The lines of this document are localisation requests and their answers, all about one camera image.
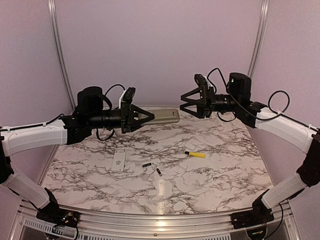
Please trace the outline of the small white remote control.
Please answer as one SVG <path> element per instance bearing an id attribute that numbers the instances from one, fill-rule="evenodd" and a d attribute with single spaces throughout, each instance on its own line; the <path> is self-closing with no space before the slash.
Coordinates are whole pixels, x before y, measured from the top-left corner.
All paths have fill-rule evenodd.
<path id="1" fill-rule="evenodd" d="M 176 108 L 154 108 L 147 111 L 154 115 L 154 119 L 143 123 L 142 126 L 172 124 L 180 121 L 179 111 Z"/>

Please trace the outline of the large white remote control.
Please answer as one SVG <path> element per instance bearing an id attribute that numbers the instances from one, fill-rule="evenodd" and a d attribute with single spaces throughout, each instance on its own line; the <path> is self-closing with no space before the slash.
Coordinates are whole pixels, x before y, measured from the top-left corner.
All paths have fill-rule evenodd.
<path id="1" fill-rule="evenodd" d="M 113 155 L 111 170 L 114 172 L 123 172 L 126 162 L 126 149 L 117 148 Z"/>

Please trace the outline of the yellow handled screwdriver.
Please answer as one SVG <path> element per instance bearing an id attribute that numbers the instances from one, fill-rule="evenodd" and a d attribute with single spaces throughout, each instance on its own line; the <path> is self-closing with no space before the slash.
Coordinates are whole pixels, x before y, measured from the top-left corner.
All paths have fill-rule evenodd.
<path id="1" fill-rule="evenodd" d="M 188 156 L 196 157 L 196 158 L 205 158 L 206 155 L 204 153 L 199 153 L 199 152 L 190 152 L 190 151 L 185 151 L 184 152 Z"/>

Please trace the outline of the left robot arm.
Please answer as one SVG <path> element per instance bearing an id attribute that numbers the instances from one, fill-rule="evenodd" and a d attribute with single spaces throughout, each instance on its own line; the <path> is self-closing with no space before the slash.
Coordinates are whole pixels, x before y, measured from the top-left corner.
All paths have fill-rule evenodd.
<path id="1" fill-rule="evenodd" d="M 14 154 L 45 146 L 77 144 L 91 136 L 93 130 L 121 129 L 131 133 L 155 115 L 132 104 L 136 89 L 129 87 L 114 109 L 99 86 L 90 86 L 77 94 L 77 106 L 71 115 L 61 114 L 53 120 L 31 125 L 1 128 L 0 183 L 31 202 L 53 223 L 63 219 L 63 211 L 50 190 L 20 172 L 11 164 Z"/>

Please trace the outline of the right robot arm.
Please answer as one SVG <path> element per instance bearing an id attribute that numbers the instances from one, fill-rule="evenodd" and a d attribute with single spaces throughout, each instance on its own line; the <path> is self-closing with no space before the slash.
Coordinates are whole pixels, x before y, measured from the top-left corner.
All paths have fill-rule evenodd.
<path id="1" fill-rule="evenodd" d="M 180 110 L 199 119 L 213 112 L 231 112 L 234 117 L 252 129 L 271 133 L 297 147 L 305 154 L 302 165 L 282 182 L 267 190 L 252 204 L 247 219 L 258 224 L 270 210 L 284 200 L 294 198 L 305 188 L 320 182 L 320 130 L 299 122 L 281 111 L 272 110 L 269 104 L 251 101 L 252 80 L 245 74 L 232 72 L 224 81 L 225 94 L 217 94 L 208 77 L 195 74 L 197 88 L 181 95 L 184 102 Z"/>

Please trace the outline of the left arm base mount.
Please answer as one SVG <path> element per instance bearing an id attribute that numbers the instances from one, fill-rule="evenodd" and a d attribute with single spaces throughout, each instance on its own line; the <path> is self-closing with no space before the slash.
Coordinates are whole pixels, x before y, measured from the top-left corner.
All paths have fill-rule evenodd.
<path id="1" fill-rule="evenodd" d="M 36 214 L 36 218 L 58 226 L 67 226 L 75 228 L 78 226 L 80 213 L 78 211 L 59 208 L 54 213 L 46 213 L 44 211 L 39 211 Z"/>

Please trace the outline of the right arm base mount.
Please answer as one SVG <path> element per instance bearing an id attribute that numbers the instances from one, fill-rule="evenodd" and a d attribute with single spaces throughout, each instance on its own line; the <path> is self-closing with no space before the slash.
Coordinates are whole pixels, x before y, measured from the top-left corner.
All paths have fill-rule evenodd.
<path id="1" fill-rule="evenodd" d="M 268 222 L 272 222 L 275 219 L 270 209 L 266 212 L 259 212 L 253 209 L 235 212 L 230 215 L 230 218 L 231 224 L 233 225 L 234 229 L 242 229 L 257 225 L 264 225 Z"/>

